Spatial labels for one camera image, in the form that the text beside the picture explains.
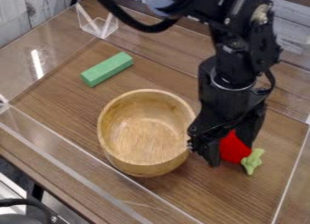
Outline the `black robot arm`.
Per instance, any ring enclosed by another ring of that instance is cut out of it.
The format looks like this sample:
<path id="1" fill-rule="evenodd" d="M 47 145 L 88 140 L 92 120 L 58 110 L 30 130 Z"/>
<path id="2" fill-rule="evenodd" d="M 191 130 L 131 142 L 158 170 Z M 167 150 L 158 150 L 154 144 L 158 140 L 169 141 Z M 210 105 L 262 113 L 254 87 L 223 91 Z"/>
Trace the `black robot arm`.
<path id="1" fill-rule="evenodd" d="M 187 146 L 217 167 L 229 134 L 251 147 L 263 125 L 274 88 L 257 87 L 257 78 L 276 81 L 272 67 L 282 52 L 273 1 L 169 0 L 158 9 L 170 16 L 191 15 L 210 26 L 215 55 L 199 65 L 201 112 L 187 128 Z"/>

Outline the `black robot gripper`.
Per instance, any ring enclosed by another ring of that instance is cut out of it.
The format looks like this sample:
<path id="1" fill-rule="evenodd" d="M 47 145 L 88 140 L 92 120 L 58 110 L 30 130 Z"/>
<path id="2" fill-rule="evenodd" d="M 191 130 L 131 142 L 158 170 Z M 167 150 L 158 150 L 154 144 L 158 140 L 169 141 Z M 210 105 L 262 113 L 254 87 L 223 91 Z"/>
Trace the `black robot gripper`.
<path id="1" fill-rule="evenodd" d="M 215 58 L 199 65 L 201 111 L 187 128 L 190 149 L 209 162 L 221 165 L 219 141 L 235 130 L 245 145 L 251 148 L 265 123 L 265 88 L 222 88 L 215 84 Z"/>

